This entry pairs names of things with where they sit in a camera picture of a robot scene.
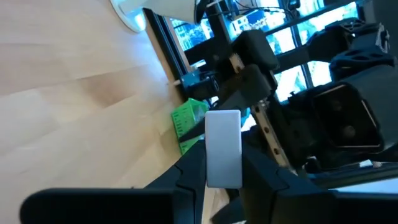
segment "green object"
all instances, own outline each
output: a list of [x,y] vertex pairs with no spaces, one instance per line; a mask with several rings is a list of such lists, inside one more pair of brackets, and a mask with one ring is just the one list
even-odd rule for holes
[[[208,111],[206,103],[189,98],[187,102],[179,106],[172,113],[172,119],[177,133],[181,137],[189,129],[193,128]],[[181,155],[184,155],[202,136],[180,143]]]

